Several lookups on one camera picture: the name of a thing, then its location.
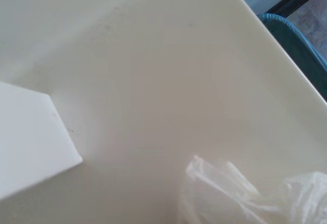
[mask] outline tiled floor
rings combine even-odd
[[[327,0],[310,0],[287,19],[327,59]]]

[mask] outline clear plastic bag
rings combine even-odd
[[[194,157],[186,170],[178,224],[327,223],[327,175],[285,179],[269,196],[230,162],[217,167]]]

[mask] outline white countertop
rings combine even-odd
[[[174,223],[194,154],[260,190],[324,170],[326,103],[242,0],[111,0],[96,15],[6,77],[51,95],[84,163],[2,203],[4,220]]]

